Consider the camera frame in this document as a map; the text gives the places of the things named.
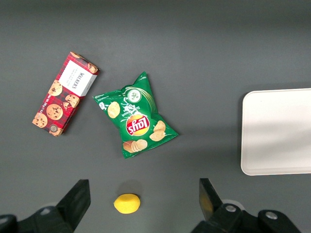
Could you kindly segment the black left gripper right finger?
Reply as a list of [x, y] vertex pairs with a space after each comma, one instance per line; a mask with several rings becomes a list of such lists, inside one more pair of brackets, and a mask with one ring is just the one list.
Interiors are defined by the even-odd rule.
[[282, 212], [261, 210], [257, 216], [233, 203], [224, 203], [208, 178], [199, 180], [199, 203], [205, 220], [193, 233], [299, 233]]

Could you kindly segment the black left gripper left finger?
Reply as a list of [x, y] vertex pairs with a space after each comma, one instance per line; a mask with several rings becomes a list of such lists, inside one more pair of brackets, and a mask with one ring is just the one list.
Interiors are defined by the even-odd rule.
[[12, 214], [0, 216], [2, 233], [72, 233], [91, 204], [89, 180], [79, 180], [55, 205], [46, 206], [18, 221]]

